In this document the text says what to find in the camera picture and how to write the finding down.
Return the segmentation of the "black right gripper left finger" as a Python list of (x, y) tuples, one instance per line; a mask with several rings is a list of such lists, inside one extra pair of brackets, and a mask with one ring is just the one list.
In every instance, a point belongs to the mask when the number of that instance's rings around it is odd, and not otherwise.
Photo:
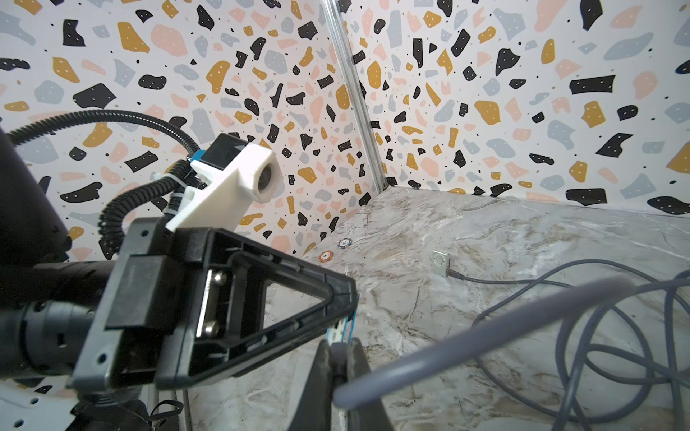
[(334, 375), (331, 345), (322, 340), (305, 382), (289, 431), (327, 431), (332, 426)]

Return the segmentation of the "blue mp3 player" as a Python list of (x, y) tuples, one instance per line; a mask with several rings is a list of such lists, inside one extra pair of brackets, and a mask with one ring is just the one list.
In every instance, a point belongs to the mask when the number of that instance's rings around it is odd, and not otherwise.
[(353, 338), (356, 317), (357, 312), (353, 312), (330, 327), (325, 335), (328, 343), (350, 343)]

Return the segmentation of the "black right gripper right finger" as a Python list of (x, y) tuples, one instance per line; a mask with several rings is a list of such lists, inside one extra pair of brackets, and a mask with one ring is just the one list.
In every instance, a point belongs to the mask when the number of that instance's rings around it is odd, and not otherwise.
[[(347, 383), (361, 380), (370, 373), (370, 366), (363, 345), (353, 339), (347, 348)], [(354, 400), (359, 405), (347, 409), (348, 431), (392, 431), (393, 424), (383, 402), (376, 398), (372, 389), (361, 384), (354, 390)]]

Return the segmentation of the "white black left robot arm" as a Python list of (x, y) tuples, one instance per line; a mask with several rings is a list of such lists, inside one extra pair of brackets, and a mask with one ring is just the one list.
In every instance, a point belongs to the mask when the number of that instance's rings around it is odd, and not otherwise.
[[(187, 156), (113, 199), (99, 217), (112, 261), (68, 262), (66, 226), (17, 149), (61, 129), (137, 124)], [(186, 390), (239, 377), (328, 330), (358, 305), (352, 278), (238, 235), (271, 199), (280, 166), (234, 134), (207, 149), (132, 111), (91, 110), (1, 136), (1, 375), (26, 385), (68, 378), (74, 430), (178, 429), (180, 400), (148, 408), (141, 389)]]

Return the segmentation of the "silver mp3 player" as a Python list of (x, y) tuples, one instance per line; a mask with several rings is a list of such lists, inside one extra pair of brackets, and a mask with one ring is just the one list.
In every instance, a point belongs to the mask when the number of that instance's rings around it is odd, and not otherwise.
[(450, 255), (442, 251), (433, 251), (431, 256), (432, 272), (440, 277), (447, 277)]

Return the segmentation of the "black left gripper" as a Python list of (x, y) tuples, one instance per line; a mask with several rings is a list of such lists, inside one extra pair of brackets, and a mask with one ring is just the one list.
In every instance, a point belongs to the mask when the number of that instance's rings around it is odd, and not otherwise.
[(236, 233), (183, 229), (170, 240), (163, 219), (143, 218), (116, 260), (3, 265), (2, 377), (65, 376), (78, 393), (215, 384), (357, 309), (353, 278)]

